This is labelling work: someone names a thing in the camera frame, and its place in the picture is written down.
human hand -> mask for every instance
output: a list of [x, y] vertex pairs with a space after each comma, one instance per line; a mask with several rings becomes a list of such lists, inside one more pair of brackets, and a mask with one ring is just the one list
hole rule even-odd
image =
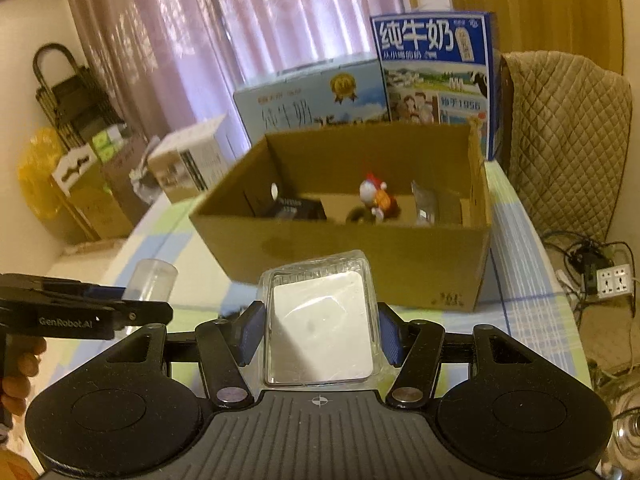
[[12, 335], [5, 352], [5, 377], [0, 381], [2, 405], [14, 415], [20, 416], [27, 409], [26, 398], [31, 391], [29, 377], [40, 370], [38, 357], [47, 349], [44, 338]]

electrical outlet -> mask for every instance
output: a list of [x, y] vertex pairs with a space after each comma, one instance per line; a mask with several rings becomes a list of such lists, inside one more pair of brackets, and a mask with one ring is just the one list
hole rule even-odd
[[599, 269], [597, 277], [598, 297], [601, 300], [624, 296], [633, 291], [633, 275], [629, 264]]

light blue milk box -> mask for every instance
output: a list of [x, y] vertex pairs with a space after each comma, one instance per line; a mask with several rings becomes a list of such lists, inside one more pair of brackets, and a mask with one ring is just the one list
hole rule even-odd
[[356, 54], [254, 80], [234, 93], [249, 140], [270, 132], [388, 121], [378, 59]]
[[500, 53], [490, 12], [387, 14], [371, 19], [392, 121], [469, 124], [482, 152], [500, 149]]

toy figurine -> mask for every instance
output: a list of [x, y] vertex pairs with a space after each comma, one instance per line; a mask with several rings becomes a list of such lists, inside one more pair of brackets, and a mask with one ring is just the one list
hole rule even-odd
[[398, 216], [400, 212], [395, 197], [386, 192], [386, 182], [376, 178], [373, 173], [368, 173], [360, 184], [360, 200], [379, 221]]

table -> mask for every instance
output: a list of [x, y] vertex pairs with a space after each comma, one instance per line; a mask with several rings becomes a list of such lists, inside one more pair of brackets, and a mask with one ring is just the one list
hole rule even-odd
[[[471, 314], [403, 308], [406, 319], [441, 323], [449, 332], [470, 333], [490, 323], [509, 333], [584, 384], [588, 368], [568, 301], [520, 200], [496, 162], [486, 164], [494, 224], [484, 282]], [[196, 200], [176, 205], [159, 200], [136, 227], [106, 273], [103, 284], [125, 286], [142, 258], [174, 264], [178, 279], [170, 298], [174, 321], [170, 332], [193, 330], [220, 310], [255, 299], [256, 287], [231, 282], [209, 253], [189, 220]], [[39, 384], [50, 384], [96, 355], [109, 342], [65, 341], [52, 346], [57, 365]], [[466, 365], [443, 365], [436, 394], [466, 379]], [[174, 377], [201, 391], [196, 367], [174, 368]]]

